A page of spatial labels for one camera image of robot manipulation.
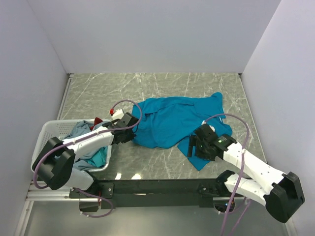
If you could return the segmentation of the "teal blue t shirt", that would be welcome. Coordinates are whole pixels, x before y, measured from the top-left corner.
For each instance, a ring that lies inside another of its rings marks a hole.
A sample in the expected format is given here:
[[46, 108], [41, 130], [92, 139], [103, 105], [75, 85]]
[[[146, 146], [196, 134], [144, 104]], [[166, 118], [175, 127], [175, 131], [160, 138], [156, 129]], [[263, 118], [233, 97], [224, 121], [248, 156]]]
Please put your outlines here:
[[141, 118], [133, 129], [133, 142], [147, 148], [168, 149], [177, 146], [187, 155], [189, 137], [204, 120], [215, 132], [232, 135], [232, 128], [223, 122], [223, 96], [216, 92], [209, 97], [149, 98], [133, 106], [132, 115]]

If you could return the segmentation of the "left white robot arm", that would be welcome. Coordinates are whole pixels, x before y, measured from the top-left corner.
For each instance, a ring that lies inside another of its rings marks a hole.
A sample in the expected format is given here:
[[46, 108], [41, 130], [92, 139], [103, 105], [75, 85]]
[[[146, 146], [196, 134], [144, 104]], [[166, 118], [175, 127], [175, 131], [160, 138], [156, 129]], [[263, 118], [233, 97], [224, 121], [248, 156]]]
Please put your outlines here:
[[74, 163], [103, 147], [108, 147], [110, 158], [112, 145], [131, 141], [135, 137], [132, 129], [138, 123], [138, 118], [125, 113], [121, 118], [87, 134], [64, 140], [57, 137], [49, 139], [32, 161], [34, 184], [39, 189], [49, 187], [58, 190], [63, 186], [79, 188], [86, 197], [94, 197], [98, 193], [98, 184], [87, 171], [74, 168]]

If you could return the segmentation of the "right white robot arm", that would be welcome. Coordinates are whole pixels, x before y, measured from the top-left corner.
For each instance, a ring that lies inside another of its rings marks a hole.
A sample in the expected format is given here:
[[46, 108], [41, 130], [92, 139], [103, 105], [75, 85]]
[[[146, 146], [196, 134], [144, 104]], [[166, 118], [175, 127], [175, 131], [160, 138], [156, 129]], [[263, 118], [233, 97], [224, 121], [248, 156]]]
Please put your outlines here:
[[216, 179], [216, 191], [221, 196], [236, 192], [265, 206], [269, 214], [286, 223], [305, 202], [301, 182], [293, 172], [284, 173], [263, 162], [227, 134], [218, 136], [207, 124], [198, 127], [189, 137], [188, 157], [213, 161], [220, 158], [248, 178], [233, 171], [224, 171]]

